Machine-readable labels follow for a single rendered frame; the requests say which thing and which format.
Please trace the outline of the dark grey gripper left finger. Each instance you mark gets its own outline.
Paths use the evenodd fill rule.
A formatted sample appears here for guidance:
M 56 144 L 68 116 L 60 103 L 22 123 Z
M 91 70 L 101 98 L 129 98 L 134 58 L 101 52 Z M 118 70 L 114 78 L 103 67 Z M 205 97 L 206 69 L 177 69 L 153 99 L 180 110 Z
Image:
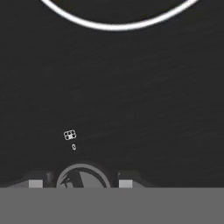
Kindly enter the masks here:
M 53 186 L 52 171 L 31 171 L 18 180 L 6 184 L 14 188 L 47 188 Z

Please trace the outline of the grey round stove knob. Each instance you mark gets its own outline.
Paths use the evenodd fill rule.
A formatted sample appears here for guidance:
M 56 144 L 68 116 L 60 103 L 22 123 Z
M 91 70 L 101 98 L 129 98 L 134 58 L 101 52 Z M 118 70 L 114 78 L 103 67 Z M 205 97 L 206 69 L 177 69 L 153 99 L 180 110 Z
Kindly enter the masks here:
M 91 164 L 72 164 L 57 178 L 57 188 L 111 188 L 108 177 Z

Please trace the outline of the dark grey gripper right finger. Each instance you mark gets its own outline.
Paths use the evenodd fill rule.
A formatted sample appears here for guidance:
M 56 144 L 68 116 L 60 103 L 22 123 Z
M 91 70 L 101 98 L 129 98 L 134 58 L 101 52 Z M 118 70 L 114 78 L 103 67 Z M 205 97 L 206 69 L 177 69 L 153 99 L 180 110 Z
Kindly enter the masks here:
M 142 178 L 138 171 L 119 171 L 118 172 L 119 188 L 150 188 L 154 185 Z

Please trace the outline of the black glass hob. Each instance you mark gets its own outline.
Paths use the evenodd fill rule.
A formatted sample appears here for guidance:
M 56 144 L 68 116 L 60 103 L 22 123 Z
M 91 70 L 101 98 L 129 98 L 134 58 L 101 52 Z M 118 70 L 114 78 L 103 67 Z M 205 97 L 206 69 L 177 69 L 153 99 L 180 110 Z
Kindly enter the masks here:
M 0 185 L 75 163 L 224 187 L 224 0 L 125 32 L 0 0 Z

